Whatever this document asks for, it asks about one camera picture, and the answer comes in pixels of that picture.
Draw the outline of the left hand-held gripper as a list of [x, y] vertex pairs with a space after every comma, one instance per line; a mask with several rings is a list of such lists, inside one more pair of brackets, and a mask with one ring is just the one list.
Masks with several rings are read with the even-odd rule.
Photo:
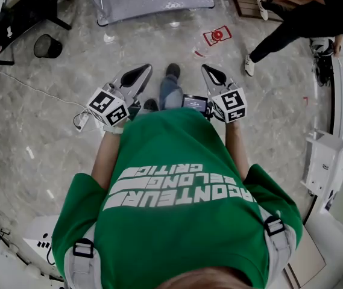
[[123, 120], [133, 120], [141, 105], [138, 96], [144, 91], [153, 67], [136, 64], [122, 69], [114, 81], [97, 88], [87, 103], [94, 118], [106, 126], [117, 126]]

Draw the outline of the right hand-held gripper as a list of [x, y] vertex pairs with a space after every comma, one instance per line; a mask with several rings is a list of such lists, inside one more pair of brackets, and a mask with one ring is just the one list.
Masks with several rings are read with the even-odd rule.
[[232, 123], [246, 117], [247, 100], [244, 90], [233, 82], [223, 67], [203, 64], [201, 73], [210, 91], [217, 91], [219, 85], [225, 85], [220, 87], [217, 95], [207, 91], [213, 105], [212, 113], [219, 121]]

